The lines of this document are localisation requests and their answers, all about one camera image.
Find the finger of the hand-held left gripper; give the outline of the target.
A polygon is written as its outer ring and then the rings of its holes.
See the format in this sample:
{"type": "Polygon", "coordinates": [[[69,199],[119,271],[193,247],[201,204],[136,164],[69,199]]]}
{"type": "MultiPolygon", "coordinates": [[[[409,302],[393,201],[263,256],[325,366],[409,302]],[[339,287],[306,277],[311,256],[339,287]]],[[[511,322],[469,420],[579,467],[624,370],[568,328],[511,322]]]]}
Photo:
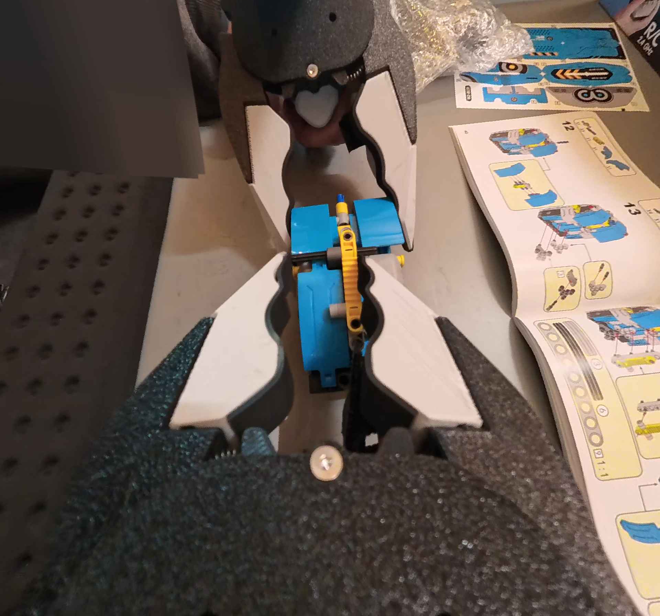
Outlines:
{"type": "Polygon", "coordinates": [[[355,104],[354,119],[372,152],[374,174],[395,203],[405,239],[414,247],[417,193],[417,146],[411,142],[388,71],[363,84],[355,104]]]}
{"type": "Polygon", "coordinates": [[[290,127],[268,105],[247,106],[246,127],[252,168],[250,188],[273,244],[277,250],[289,250],[290,198],[283,171],[292,147],[290,127]]]}

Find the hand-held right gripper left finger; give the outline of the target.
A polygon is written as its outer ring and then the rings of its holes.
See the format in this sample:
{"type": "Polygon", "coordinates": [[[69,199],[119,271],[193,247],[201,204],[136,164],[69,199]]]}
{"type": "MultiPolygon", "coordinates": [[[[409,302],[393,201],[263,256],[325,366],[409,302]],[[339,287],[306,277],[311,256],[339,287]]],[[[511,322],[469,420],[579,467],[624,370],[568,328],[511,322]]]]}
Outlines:
{"type": "Polygon", "coordinates": [[[252,427],[276,430],[293,406],[293,374],[281,340],[290,320],[290,254],[278,253],[215,312],[170,429],[218,429],[236,447],[252,427]]]}

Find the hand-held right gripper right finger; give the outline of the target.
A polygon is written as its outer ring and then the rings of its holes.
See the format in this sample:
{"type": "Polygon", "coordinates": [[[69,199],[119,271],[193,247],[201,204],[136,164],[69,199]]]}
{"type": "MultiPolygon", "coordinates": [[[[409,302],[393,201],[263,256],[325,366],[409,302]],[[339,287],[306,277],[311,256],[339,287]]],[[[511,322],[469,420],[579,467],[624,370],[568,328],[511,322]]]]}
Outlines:
{"type": "Polygon", "coordinates": [[[433,311],[381,257],[360,260],[367,334],[360,411],[380,435],[393,427],[475,429],[483,420],[433,311]]]}

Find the blue yellow toy brick model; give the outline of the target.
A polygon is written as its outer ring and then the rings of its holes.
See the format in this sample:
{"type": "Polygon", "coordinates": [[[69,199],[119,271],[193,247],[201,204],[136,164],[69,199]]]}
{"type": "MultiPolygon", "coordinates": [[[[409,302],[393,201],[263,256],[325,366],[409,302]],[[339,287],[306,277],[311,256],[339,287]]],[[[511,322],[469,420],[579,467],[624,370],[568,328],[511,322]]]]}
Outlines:
{"type": "Polygon", "coordinates": [[[367,339],[362,324],[363,297],[359,292],[359,247],[378,247],[379,254],[401,265],[402,257],[392,255],[392,247],[403,244],[404,236],[395,205],[387,198],[360,199],[349,209],[343,195],[337,196],[334,213],[328,205],[294,208],[291,216],[291,252],[320,252],[331,247],[342,249],[341,261],[325,262],[329,270],[341,270],[344,304],[332,305],[331,315],[346,313],[352,357],[355,347],[367,339]]]}

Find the blue curved panel piece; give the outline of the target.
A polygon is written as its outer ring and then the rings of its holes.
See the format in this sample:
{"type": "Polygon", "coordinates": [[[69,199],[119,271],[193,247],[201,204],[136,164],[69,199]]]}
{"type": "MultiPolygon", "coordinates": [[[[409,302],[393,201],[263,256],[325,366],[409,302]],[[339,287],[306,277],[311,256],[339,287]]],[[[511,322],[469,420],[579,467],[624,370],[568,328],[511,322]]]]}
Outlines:
{"type": "Polygon", "coordinates": [[[349,385],[352,350],[346,313],[331,315],[332,305],[344,304],[340,269],[324,261],[306,260],[297,276],[301,354],[312,394],[335,392],[349,385]]]}

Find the thin black axle rod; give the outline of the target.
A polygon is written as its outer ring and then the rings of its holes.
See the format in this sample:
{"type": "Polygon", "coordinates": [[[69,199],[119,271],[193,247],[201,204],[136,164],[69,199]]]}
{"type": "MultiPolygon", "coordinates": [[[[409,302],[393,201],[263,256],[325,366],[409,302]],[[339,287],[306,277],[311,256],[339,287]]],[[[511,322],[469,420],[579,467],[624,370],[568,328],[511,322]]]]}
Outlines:
{"type": "MultiPolygon", "coordinates": [[[[359,247],[356,249],[356,255],[371,256],[379,254],[378,247],[359,247]]],[[[313,263],[313,262],[330,262],[336,263],[341,261],[342,249],[340,247],[331,247],[320,252],[291,252],[290,258],[293,264],[313,263]]]]}

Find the person's left forearm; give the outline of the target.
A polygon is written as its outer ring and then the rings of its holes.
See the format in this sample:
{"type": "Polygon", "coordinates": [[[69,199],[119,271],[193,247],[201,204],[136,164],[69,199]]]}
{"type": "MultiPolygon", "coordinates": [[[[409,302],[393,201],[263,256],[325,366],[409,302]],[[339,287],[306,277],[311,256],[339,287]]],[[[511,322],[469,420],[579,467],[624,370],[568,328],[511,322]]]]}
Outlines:
{"type": "Polygon", "coordinates": [[[222,0],[176,0],[200,120],[218,118],[219,36],[228,31],[222,0]]]}

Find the grey desk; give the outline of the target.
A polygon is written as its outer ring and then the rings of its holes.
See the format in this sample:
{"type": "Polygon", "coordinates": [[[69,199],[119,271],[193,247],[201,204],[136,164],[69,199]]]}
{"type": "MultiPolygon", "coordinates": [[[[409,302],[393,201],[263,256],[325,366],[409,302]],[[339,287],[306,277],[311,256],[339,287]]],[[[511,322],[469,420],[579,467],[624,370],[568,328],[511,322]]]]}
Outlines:
{"type": "MultiPolygon", "coordinates": [[[[519,23],[611,20],[598,1],[492,0],[519,23]]],[[[629,41],[624,44],[650,111],[608,111],[602,119],[628,156],[659,185],[659,77],[629,41]]],[[[403,252],[403,271],[417,298],[436,315],[448,317],[527,399],[559,447],[539,365],[512,322],[506,258],[466,182],[448,129],[539,111],[457,109],[450,77],[435,80],[420,93],[415,247],[403,252]]],[[[199,319],[212,314],[278,251],[243,181],[223,121],[205,120],[200,136],[205,173],[197,180],[175,180],[172,186],[136,386],[199,319]]],[[[382,194],[364,148],[349,153],[343,145],[314,151],[296,145],[285,175],[297,204],[332,204],[337,192],[359,199],[382,194]]],[[[282,339],[295,400],[279,432],[283,454],[341,441],[342,392],[309,393],[293,295],[282,339]]]]}

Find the person's left hand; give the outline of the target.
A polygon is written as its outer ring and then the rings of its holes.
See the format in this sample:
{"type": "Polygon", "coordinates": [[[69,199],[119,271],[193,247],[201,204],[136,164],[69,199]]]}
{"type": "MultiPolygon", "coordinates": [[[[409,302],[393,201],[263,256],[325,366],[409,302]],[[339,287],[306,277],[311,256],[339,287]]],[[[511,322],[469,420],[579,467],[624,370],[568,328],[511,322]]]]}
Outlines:
{"type": "Polygon", "coordinates": [[[283,117],[293,131],[295,139],[305,148],[319,149],[344,143],[339,117],[336,114],[322,128],[310,125],[291,106],[283,109],[283,117]]]}

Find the clear plastic bag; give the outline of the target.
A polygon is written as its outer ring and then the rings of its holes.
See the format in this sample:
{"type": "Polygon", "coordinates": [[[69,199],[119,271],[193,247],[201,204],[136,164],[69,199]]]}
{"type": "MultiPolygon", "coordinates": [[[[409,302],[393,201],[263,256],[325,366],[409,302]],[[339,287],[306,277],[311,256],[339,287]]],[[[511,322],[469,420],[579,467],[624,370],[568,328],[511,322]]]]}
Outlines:
{"type": "Polygon", "coordinates": [[[526,30],[489,0],[389,0],[421,92],[440,76],[484,72],[532,51],[526,30]]]}

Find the white instruction booklet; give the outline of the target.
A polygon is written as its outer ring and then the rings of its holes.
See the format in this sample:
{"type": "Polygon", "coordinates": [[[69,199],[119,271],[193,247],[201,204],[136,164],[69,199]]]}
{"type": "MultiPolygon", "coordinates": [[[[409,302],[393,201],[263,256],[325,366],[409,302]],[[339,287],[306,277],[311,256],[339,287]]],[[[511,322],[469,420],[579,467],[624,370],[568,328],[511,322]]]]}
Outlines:
{"type": "Polygon", "coordinates": [[[453,125],[603,548],[659,614],[659,187],[595,114],[453,125]]]}

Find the printed paper sheet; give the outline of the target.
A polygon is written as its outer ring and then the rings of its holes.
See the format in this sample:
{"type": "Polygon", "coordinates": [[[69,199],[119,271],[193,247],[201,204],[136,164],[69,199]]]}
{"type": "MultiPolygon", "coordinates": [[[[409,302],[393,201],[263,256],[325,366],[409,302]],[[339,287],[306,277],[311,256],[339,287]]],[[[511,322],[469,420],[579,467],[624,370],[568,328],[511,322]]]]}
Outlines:
{"type": "Polygon", "coordinates": [[[458,109],[649,111],[614,24],[523,28],[530,53],[455,76],[458,109]]]}

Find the dark blue toy kit box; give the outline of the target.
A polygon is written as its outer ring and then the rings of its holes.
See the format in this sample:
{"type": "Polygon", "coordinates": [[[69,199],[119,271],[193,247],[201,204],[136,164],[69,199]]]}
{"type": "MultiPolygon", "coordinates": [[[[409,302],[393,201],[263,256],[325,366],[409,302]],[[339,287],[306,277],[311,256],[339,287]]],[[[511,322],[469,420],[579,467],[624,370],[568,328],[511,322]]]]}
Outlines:
{"type": "Polygon", "coordinates": [[[599,0],[599,4],[659,74],[659,0],[599,0]]]}

